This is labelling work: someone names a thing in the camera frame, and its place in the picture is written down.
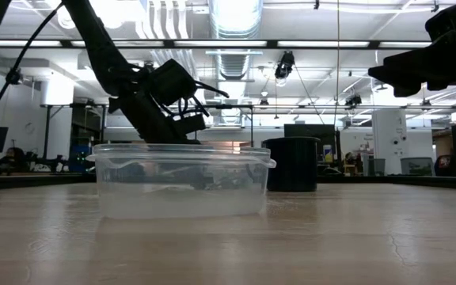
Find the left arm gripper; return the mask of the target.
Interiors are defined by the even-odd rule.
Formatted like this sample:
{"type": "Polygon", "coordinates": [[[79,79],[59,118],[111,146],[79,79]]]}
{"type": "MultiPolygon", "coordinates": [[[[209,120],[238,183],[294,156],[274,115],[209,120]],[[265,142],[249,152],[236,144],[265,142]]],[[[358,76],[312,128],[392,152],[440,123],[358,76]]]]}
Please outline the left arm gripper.
{"type": "MultiPolygon", "coordinates": [[[[197,143],[187,134],[206,128],[203,116],[198,114],[175,120],[166,116],[156,102],[144,93],[109,99],[108,111],[121,110],[146,143],[197,143]]],[[[158,144],[152,146],[157,153],[156,174],[165,181],[188,184],[194,189],[204,189],[214,183],[207,173],[208,155],[213,146],[198,144],[158,144]]]]}

